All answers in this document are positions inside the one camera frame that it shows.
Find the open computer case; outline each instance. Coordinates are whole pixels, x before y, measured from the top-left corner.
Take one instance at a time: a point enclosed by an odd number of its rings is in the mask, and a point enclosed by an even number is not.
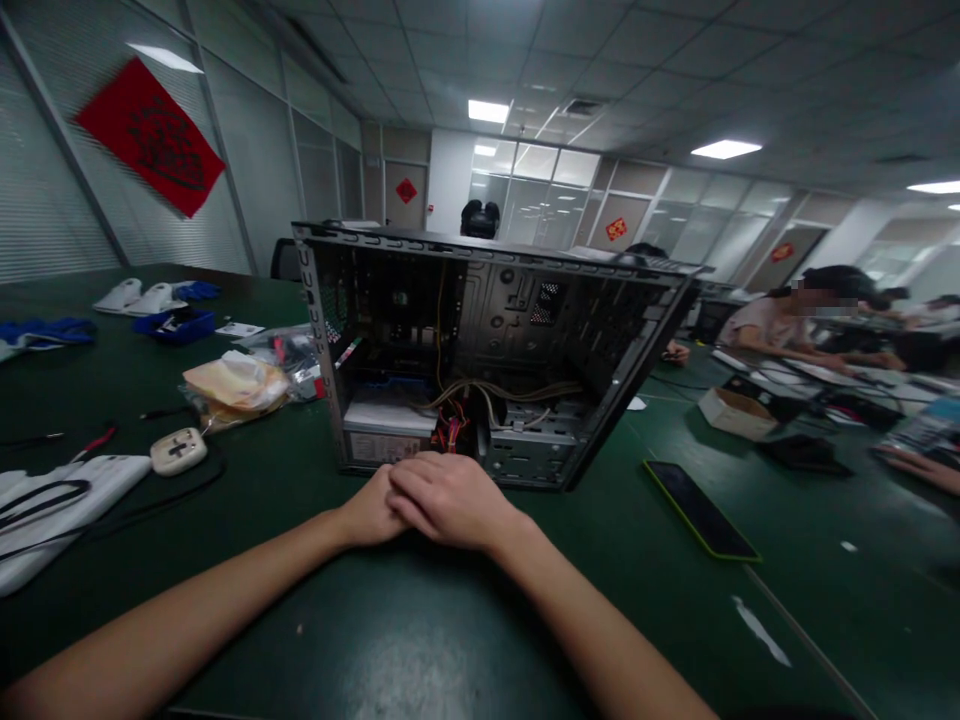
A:
[[[700,266],[295,222],[340,468],[421,450],[571,490],[673,336]]]

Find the white box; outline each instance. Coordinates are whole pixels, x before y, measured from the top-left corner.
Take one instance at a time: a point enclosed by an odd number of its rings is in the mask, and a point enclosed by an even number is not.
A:
[[[723,388],[710,388],[697,406],[713,427],[754,442],[777,427],[777,421],[763,405]]]

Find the fluorescent light panel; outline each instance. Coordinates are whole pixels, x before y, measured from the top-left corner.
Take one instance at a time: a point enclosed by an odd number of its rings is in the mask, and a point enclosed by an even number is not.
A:
[[[203,75],[203,70],[198,68],[192,62],[189,60],[184,60],[176,53],[170,52],[164,48],[157,48],[153,47],[152,45],[134,45],[133,43],[127,43],[127,45],[132,47],[137,52],[143,53],[148,58],[153,58],[161,65],[166,65],[168,68],[173,70],[184,70],[197,75]]]
[[[485,103],[480,100],[470,100],[467,102],[467,115],[471,120],[485,120],[486,122],[504,123],[507,115],[510,114],[509,105],[498,105],[497,103]]]
[[[948,180],[942,183],[928,183],[926,185],[911,185],[907,190],[928,192],[934,195],[950,195],[960,193],[960,180]]]
[[[756,152],[763,145],[754,145],[753,143],[740,142],[739,140],[721,140],[713,145],[705,145],[697,148],[691,155],[702,155],[703,157],[712,157],[717,160],[729,160],[738,155],[746,155],[750,152]]]

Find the red chinese banner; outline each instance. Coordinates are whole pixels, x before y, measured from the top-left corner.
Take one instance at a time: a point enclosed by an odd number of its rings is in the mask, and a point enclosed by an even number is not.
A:
[[[410,182],[410,178],[404,178],[403,181],[397,185],[396,190],[397,195],[403,200],[404,205],[408,205],[410,201],[417,196],[417,189],[413,186],[413,183]]]
[[[76,120],[187,217],[203,207],[226,167],[140,58]]]
[[[786,260],[788,257],[793,255],[793,244],[784,243],[772,253],[770,253],[770,261],[774,264],[780,262],[781,260]]]
[[[617,238],[627,234],[627,223],[623,218],[617,218],[607,225],[607,237],[610,242],[616,242]]]

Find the smartphone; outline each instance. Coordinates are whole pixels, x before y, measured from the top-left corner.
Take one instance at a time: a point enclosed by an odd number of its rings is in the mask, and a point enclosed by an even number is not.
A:
[[[706,551],[719,560],[763,562],[720,508],[713,504],[687,471],[674,463],[644,460],[643,466],[667,494],[670,504],[693,530]]]

